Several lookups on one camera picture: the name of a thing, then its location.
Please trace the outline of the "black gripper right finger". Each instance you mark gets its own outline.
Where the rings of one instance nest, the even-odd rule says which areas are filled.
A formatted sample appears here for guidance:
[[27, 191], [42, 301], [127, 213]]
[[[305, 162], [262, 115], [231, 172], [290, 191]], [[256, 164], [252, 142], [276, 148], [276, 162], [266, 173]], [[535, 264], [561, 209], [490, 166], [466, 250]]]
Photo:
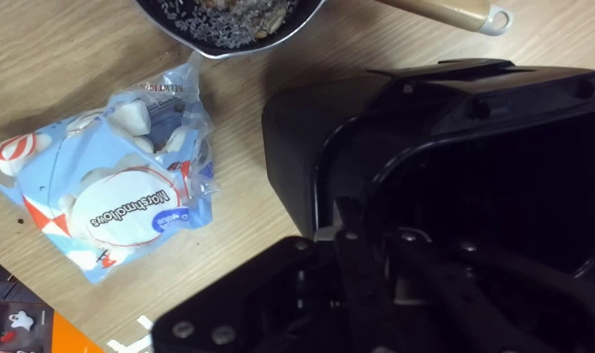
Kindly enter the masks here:
[[441, 311], [461, 353], [595, 353], [595, 285], [484, 242], [402, 230], [390, 266]]

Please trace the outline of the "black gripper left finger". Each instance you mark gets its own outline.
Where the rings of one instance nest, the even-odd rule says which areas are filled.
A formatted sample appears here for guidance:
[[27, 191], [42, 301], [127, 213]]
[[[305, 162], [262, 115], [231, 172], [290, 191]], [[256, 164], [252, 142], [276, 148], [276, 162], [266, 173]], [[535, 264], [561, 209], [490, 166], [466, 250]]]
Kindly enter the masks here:
[[337, 199], [333, 213], [333, 252], [351, 353], [439, 353], [425, 309], [413, 301], [396, 305], [396, 285], [407, 277], [396, 272], [400, 256], [390, 242], [417, 246], [425, 238], [415, 230], [368, 232], [360, 224], [360, 205], [351, 199]]

